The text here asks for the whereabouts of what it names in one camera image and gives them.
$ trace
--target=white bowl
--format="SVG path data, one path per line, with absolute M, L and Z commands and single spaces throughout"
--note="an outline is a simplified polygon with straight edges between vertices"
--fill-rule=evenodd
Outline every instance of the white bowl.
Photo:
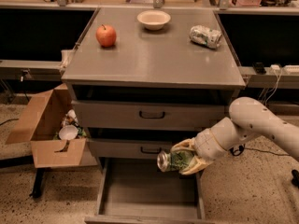
M 139 13 L 137 19 L 145 28 L 157 31 L 162 29 L 170 21 L 171 17 L 161 10 L 149 10 Z
M 59 131 L 59 137 L 62 140 L 71 140 L 76 138 L 78 129 L 74 125 L 66 125 Z

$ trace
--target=drawer handle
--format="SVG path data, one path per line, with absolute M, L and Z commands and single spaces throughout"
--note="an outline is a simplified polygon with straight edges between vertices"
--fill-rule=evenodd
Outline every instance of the drawer handle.
M 140 147 L 140 152 L 145 153 L 145 154 L 159 154 L 161 151 L 162 151 L 161 148 L 149 151 L 149 150 L 145 150 L 143 147 Z
M 163 119 L 165 117 L 165 112 L 153 113 L 139 111 L 139 117 L 142 119 Z

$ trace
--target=crumpled can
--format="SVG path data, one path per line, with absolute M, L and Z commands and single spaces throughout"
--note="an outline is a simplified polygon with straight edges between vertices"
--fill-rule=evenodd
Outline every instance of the crumpled can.
M 193 26 L 189 34 L 190 40 L 211 49 L 220 46 L 222 32 L 202 25 Z

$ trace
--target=open drawer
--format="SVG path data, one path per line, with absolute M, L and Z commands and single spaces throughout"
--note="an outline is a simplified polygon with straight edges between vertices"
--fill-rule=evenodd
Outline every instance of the open drawer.
M 106 159 L 96 215 L 86 223 L 210 223 L 200 175 L 162 173 L 154 160 Z

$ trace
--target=gray countertop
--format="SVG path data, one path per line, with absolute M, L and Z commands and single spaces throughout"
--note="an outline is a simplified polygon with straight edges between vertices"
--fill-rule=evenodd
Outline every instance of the gray countertop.
M 63 81 L 139 87 L 239 89 L 245 83 L 224 38 L 209 49 L 194 44 L 194 25 L 220 30 L 212 10 L 162 9 L 171 15 L 163 30 L 146 30 L 137 15 L 139 7 L 101 8 L 67 67 Z M 114 47 L 102 48 L 95 31 L 101 24 L 117 32 Z

